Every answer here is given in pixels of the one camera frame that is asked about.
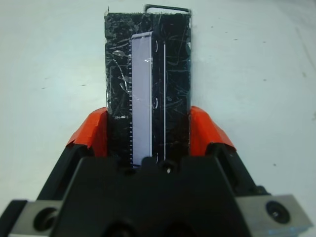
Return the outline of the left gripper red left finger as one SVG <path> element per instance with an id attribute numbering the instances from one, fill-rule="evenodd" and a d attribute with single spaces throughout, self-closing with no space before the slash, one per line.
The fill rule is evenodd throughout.
<path id="1" fill-rule="evenodd" d="M 79 161 L 107 156 L 107 108 L 91 112 L 72 134 L 39 193 L 38 200 L 62 200 Z"/>

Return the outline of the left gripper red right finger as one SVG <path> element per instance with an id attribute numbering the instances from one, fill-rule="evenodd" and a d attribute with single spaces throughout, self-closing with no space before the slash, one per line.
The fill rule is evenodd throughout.
<path id="1" fill-rule="evenodd" d="M 216 157 L 238 197 L 269 194 L 255 184 L 224 130 L 197 106 L 190 108 L 190 155 Z"/>

